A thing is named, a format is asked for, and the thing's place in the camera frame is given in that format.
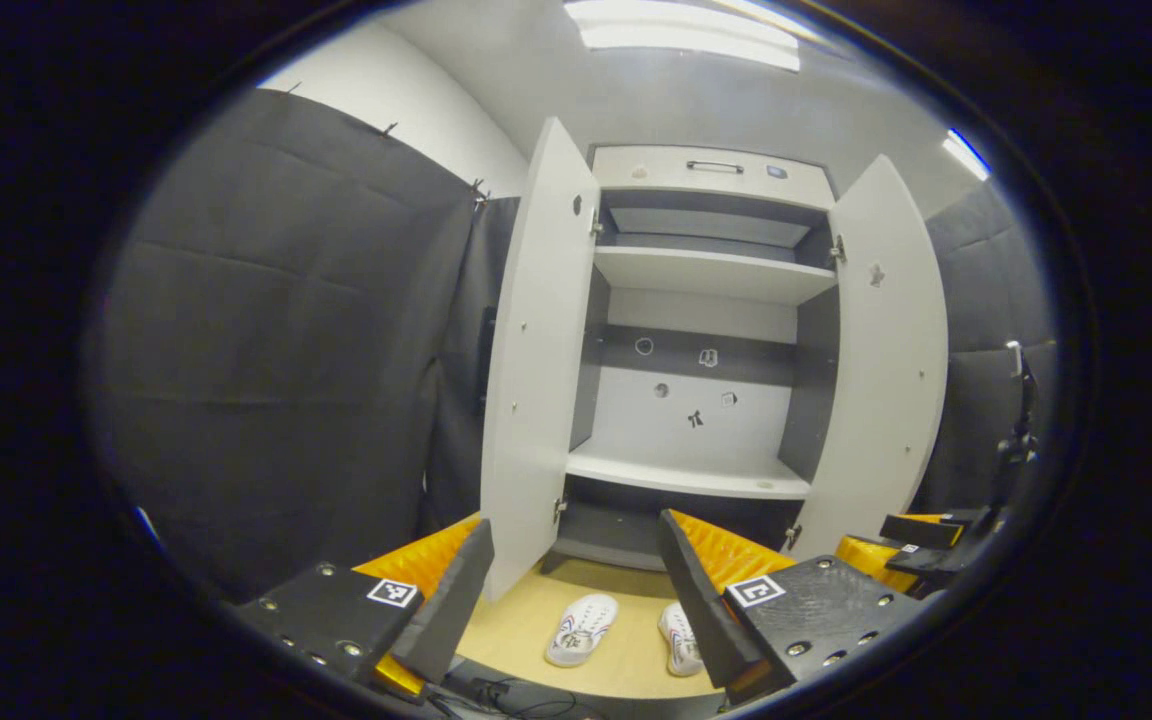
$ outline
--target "white sneaker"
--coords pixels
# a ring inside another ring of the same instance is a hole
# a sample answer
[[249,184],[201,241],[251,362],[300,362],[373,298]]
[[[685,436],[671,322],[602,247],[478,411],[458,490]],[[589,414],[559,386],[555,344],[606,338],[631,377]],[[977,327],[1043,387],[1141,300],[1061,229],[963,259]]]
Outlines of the white sneaker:
[[586,594],[568,605],[550,650],[545,651],[545,660],[559,667],[575,667],[589,660],[616,620],[616,598],[605,594]]
[[691,623],[682,614],[682,606],[674,602],[660,614],[660,634],[664,642],[669,643],[669,673],[685,679],[704,669],[700,660],[700,649],[696,647],[696,635],[691,634]]

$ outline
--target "drawer handle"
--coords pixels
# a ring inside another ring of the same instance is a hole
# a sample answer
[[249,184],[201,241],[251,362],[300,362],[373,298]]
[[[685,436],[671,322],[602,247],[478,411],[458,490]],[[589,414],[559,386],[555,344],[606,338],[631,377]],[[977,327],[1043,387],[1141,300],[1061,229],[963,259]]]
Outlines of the drawer handle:
[[713,161],[710,161],[710,160],[687,160],[687,168],[689,170],[695,170],[696,169],[696,165],[713,165],[713,167],[717,167],[717,168],[732,168],[732,169],[736,170],[737,176],[740,176],[740,174],[744,174],[745,173],[745,168],[742,168],[741,165],[736,165],[735,162],[713,162]]

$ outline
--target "floor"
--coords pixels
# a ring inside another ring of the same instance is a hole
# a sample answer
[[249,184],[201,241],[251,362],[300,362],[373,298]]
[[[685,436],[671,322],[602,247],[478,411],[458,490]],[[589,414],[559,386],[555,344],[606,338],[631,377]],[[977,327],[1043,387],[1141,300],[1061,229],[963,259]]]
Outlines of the floor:
[[[458,655],[535,683],[605,697],[668,698],[713,694],[708,674],[676,679],[657,621],[676,600],[664,573],[567,560],[550,575],[532,568],[499,602],[479,600]],[[545,649],[568,605],[602,592],[620,602],[616,623],[579,667],[545,661]]]

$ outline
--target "fluorescent light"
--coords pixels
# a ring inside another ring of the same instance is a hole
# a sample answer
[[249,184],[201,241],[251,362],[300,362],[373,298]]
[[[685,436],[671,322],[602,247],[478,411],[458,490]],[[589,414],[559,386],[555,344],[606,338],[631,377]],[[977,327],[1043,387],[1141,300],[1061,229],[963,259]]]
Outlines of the fluorescent light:
[[958,135],[957,131],[950,130],[950,137],[947,137],[941,145],[950,151],[950,156],[962,162],[963,167],[972,170],[973,176],[982,179],[982,181],[990,176],[990,166],[984,164],[977,151],[972,150],[972,146],[968,145],[968,141],[963,141],[963,136]]
[[750,0],[713,0],[713,3],[745,13],[751,18],[761,20],[761,22],[770,24],[770,26],[778,26],[786,32],[793,32],[804,38],[804,40],[823,41],[823,38],[810,31],[810,29],[802,26],[799,23],[794,22],[794,20],[787,18],[785,15],[776,13],[776,10],[764,8],[764,6],[758,3],[750,3]]
[[563,8],[576,20],[581,40],[591,50],[698,50],[795,73],[799,69],[797,38],[729,13],[658,0],[581,0]]

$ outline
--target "black and white square marker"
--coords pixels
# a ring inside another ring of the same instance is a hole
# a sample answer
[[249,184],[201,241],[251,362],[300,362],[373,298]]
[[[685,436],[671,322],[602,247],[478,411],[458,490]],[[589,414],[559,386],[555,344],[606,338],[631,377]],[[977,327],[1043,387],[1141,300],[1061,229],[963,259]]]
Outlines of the black and white square marker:
[[785,588],[778,585],[767,575],[733,583],[727,585],[727,589],[732,591],[732,597],[736,598],[736,602],[741,602],[741,607],[753,607],[759,602],[766,602],[785,594]]
[[417,589],[416,585],[399,583],[397,579],[380,579],[379,583],[376,583],[376,588],[371,588],[367,600],[385,602],[385,605],[394,607],[407,607],[416,597]]

